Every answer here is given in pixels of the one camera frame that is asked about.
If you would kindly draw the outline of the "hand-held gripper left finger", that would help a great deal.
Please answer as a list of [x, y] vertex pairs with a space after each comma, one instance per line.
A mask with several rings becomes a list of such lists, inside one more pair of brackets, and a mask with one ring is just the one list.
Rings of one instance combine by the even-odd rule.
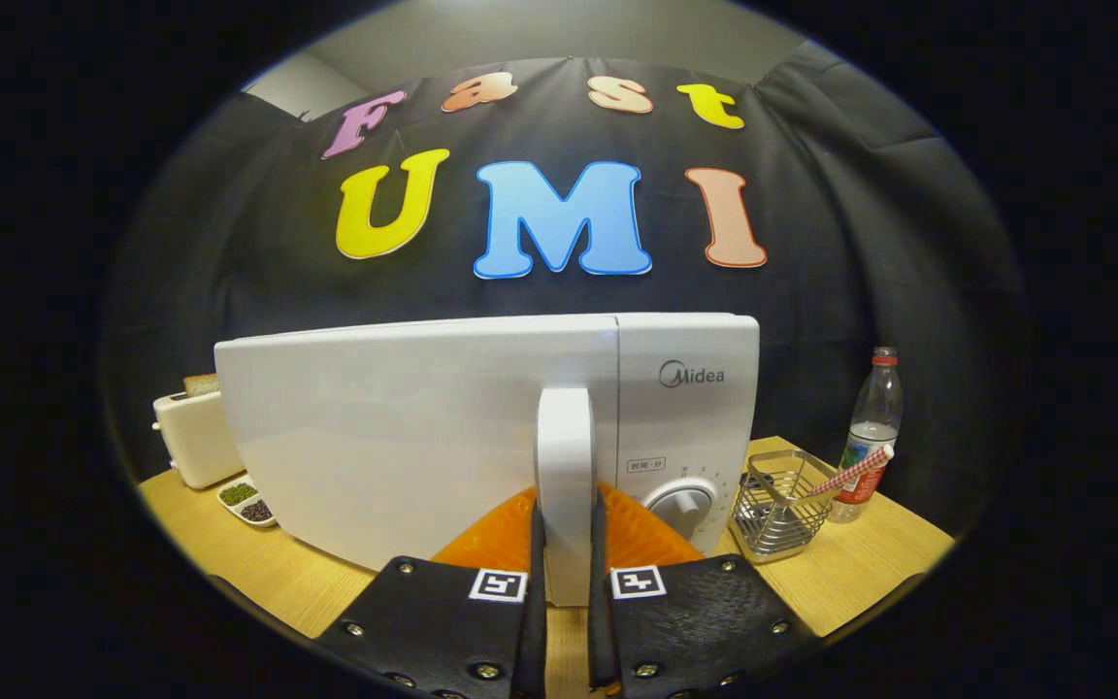
[[434, 557], [391, 558], [314, 645], [408, 698], [542, 698], [543, 567], [529, 487]]

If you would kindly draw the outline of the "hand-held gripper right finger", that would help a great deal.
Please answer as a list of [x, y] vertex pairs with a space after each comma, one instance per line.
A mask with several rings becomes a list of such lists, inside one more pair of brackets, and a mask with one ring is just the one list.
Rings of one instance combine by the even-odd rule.
[[705, 556], [616, 487], [593, 506], [590, 682], [609, 698], [762, 698], [822, 646], [740, 554]]

